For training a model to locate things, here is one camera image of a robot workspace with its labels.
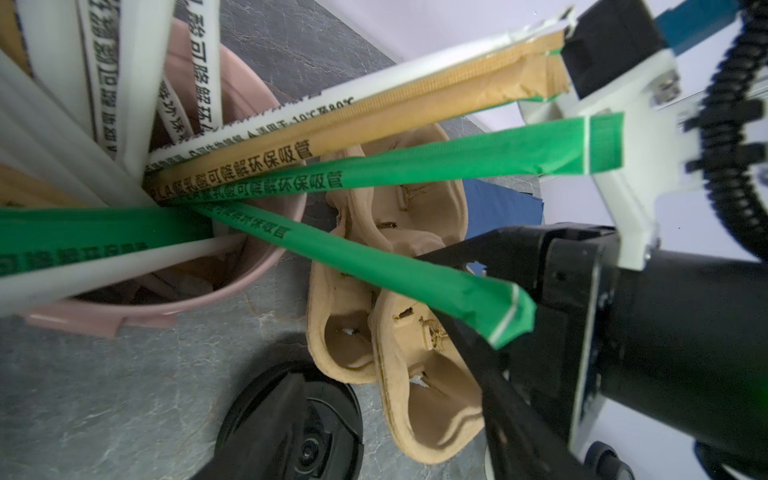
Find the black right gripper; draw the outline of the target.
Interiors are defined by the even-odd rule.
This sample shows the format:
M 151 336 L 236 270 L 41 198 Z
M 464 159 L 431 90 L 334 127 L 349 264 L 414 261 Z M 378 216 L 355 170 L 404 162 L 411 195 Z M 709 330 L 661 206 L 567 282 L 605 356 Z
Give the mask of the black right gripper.
M 655 249 L 618 264 L 611 227 L 560 223 L 497 229 L 428 253 L 466 271 L 479 263 L 537 306 L 534 329 L 492 348 L 440 321 L 475 377 L 507 373 L 570 448 L 603 399 L 747 462 L 767 458 L 767 266 Z

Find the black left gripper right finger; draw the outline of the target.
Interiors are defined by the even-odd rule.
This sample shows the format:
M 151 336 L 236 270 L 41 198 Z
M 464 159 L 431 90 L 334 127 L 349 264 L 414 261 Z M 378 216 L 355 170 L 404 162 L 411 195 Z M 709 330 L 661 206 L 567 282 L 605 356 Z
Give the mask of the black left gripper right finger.
M 594 474 L 504 378 L 500 355 L 461 321 L 439 311 L 482 393 L 491 467 L 496 479 L 592 479 Z

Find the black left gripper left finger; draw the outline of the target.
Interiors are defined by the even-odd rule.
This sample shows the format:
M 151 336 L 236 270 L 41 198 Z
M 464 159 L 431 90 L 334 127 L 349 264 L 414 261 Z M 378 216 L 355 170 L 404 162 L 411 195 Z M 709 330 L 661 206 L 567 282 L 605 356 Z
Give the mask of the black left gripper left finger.
M 306 384 L 287 375 L 195 479 L 290 479 L 303 432 Z

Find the brown pulp cup carrier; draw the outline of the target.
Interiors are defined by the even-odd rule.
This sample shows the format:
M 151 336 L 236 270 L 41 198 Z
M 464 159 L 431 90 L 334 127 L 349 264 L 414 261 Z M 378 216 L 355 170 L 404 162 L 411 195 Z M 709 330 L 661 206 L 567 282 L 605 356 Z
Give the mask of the brown pulp cup carrier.
M 396 445 L 423 464 L 457 455 L 484 428 L 481 389 L 436 315 L 423 303 L 383 290 L 368 326 Z

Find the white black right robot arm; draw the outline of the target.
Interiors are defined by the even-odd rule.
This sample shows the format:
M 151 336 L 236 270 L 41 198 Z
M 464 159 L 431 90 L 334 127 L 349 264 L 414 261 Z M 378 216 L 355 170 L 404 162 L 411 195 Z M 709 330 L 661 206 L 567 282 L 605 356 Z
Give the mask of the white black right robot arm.
M 608 226 L 497 229 L 430 262 L 518 283 L 536 325 L 508 346 L 447 315 L 482 391 L 490 479 L 629 479 L 589 442 L 606 400 L 694 440 L 712 479 L 767 475 L 767 5 L 598 1 L 567 33 L 572 92 L 527 123 L 620 112 L 598 174 Z

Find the stack of pulp carriers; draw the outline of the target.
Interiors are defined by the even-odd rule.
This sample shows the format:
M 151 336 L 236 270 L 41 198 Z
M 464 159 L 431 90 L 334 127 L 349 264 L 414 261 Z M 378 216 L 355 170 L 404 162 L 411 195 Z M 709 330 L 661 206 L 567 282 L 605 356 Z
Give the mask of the stack of pulp carriers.
M 459 180 L 335 190 L 333 235 L 407 257 L 458 243 L 469 213 Z M 314 262 L 310 272 L 307 342 L 317 367 L 350 384 L 375 382 L 368 318 L 379 288 Z

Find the green wrapped straw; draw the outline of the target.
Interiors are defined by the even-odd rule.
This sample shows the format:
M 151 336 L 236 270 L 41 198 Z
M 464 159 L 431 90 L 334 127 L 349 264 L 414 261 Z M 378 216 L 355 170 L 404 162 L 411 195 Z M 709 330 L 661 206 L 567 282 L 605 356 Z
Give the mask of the green wrapped straw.
M 494 349 L 534 329 L 536 303 L 519 285 L 361 245 L 242 202 L 189 208 L 463 322 Z

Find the brown wrapped straw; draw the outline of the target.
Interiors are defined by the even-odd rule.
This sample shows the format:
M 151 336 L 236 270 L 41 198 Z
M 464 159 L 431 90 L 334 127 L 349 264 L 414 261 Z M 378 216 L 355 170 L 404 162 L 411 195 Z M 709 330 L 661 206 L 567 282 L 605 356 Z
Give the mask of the brown wrapped straw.
M 156 201 L 285 169 L 310 158 L 518 100 L 568 89 L 559 55 L 565 34 L 542 35 L 281 131 L 150 174 Z

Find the white wrapped straw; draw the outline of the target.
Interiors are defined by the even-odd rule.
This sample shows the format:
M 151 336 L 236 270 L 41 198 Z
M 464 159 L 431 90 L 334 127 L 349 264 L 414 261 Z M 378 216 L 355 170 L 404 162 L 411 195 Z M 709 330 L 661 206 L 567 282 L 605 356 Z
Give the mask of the white wrapped straw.
M 33 75 L 1 59 L 1 103 L 35 130 L 52 126 L 81 157 L 135 179 L 206 155 L 210 130 L 151 151 L 174 22 L 172 1 L 18 1 Z

